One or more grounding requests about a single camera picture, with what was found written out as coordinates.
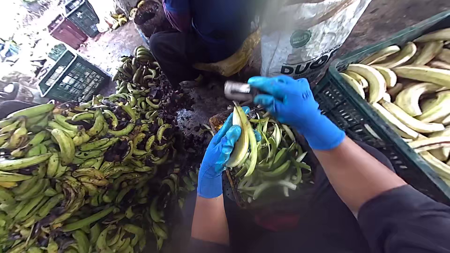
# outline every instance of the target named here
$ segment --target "pile of plantains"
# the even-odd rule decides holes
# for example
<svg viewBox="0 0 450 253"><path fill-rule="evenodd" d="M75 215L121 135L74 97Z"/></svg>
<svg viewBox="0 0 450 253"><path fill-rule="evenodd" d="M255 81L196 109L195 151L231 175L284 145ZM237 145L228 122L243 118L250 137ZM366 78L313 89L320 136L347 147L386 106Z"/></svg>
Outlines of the pile of plantains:
<svg viewBox="0 0 450 253"><path fill-rule="evenodd" d="M121 61L115 94L0 121L0 252L142 252L151 233L162 247L206 137L177 127L194 102L146 48Z"/></svg>

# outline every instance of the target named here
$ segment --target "hand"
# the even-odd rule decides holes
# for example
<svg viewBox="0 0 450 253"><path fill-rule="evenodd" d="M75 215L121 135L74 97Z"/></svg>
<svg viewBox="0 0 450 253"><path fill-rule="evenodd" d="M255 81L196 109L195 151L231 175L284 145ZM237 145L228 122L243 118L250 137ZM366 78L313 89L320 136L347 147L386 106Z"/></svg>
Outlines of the hand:
<svg viewBox="0 0 450 253"><path fill-rule="evenodd" d="M319 104L305 78L251 77L248 83L268 93L257 95L254 102L266 108L281 123L296 128L313 149L334 149L344 140L344 131L320 113Z"/></svg>
<svg viewBox="0 0 450 253"><path fill-rule="evenodd" d="M243 106L242 109L245 114L250 111L248 106ZM198 173L197 193L200 197L211 199L222 194L222 172L233 151L234 143L241 136L241 128L233 126L232 118L231 113L206 148ZM257 141L261 141L259 132L255 131L255 137Z"/></svg>

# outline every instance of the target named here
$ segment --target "green plastic crate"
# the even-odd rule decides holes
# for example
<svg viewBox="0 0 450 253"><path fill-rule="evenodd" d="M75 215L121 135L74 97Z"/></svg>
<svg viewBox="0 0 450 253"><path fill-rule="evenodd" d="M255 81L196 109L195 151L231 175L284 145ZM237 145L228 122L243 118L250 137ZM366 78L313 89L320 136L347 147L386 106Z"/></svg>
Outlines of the green plastic crate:
<svg viewBox="0 0 450 253"><path fill-rule="evenodd" d="M109 76L81 56L66 51L39 82L42 97L85 102L109 83Z"/></svg>
<svg viewBox="0 0 450 253"><path fill-rule="evenodd" d="M71 0L66 3L65 9L65 16L87 36L93 38L99 33L96 26L100 22L99 17L87 0Z"/></svg>
<svg viewBox="0 0 450 253"><path fill-rule="evenodd" d="M383 152L390 159L397 174L414 188L436 201L450 205L450 187L339 75L348 64L358 63L369 54L390 45L403 46L423 34L446 27L450 27L450 11L404 29L388 40L334 60L323 79L313 89L313 94L323 114L350 138L363 141Z"/></svg>

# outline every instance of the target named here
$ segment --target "red crate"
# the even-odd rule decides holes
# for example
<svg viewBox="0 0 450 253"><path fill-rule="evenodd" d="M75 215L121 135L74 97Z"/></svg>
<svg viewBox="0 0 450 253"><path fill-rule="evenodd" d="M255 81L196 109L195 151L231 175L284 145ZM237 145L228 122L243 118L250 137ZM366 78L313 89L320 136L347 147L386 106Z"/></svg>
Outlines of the red crate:
<svg viewBox="0 0 450 253"><path fill-rule="evenodd" d="M87 40L87 35L62 15L58 15L47 28L53 38L66 43L73 49L78 49Z"/></svg>

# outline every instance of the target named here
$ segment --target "green logo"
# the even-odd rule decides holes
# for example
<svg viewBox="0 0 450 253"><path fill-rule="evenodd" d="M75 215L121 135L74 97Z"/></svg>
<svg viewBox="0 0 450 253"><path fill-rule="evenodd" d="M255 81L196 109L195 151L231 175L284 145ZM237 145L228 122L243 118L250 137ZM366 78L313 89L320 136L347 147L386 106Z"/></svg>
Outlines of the green logo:
<svg viewBox="0 0 450 253"><path fill-rule="evenodd" d="M299 48L308 43L311 38L311 31L297 30L291 35L291 46Z"/></svg>

